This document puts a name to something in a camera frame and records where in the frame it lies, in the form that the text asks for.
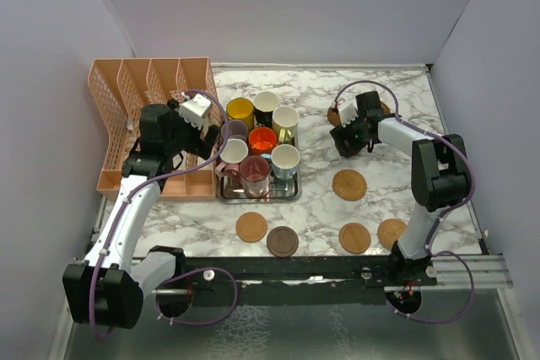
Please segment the brown ringed wooden coaster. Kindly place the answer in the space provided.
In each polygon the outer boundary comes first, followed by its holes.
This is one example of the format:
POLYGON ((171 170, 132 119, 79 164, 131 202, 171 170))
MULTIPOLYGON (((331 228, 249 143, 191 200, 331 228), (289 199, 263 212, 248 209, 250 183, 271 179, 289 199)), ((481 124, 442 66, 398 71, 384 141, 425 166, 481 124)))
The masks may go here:
POLYGON ((337 107, 331 106, 328 108, 327 119, 333 126, 341 125, 341 118, 337 107))

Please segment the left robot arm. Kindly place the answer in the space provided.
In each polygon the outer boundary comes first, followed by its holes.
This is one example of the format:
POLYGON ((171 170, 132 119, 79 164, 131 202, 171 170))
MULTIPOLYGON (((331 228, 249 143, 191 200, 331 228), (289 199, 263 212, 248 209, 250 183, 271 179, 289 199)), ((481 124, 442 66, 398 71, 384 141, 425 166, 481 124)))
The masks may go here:
POLYGON ((213 147, 220 128, 203 126, 218 99, 202 90, 185 93, 186 101, 142 108, 139 136, 123 162, 115 205, 93 247, 80 260, 67 265, 62 284, 74 322, 131 329, 143 303, 159 285, 179 287, 186 279, 181 250, 159 247, 133 264, 143 225, 159 200, 166 181, 187 175, 190 168, 174 164, 175 156, 190 153, 205 165, 218 155, 213 147))

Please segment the dark walnut front coaster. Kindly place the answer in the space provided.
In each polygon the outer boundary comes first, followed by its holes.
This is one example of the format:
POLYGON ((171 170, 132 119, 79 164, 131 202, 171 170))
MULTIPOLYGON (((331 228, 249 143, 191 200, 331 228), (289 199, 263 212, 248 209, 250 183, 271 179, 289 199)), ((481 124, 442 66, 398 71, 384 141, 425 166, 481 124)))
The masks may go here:
POLYGON ((296 252, 299 246, 297 233, 285 226, 272 229, 267 237, 267 248, 274 256, 285 258, 296 252))

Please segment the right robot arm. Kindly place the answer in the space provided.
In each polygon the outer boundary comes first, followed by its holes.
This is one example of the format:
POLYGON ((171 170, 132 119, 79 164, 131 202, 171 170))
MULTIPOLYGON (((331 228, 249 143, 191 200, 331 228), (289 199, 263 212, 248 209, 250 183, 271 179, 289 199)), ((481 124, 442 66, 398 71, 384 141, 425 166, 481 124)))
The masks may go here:
POLYGON ((393 243, 387 265, 389 278, 406 285, 428 266, 444 217, 465 205, 474 192, 464 141, 457 134, 422 131, 397 113, 387 114, 375 91, 357 95, 354 103, 342 109, 333 102, 327 118, 333 124, 330 135, 344 158, 385 143, 411 159, 413 214, 393 243))

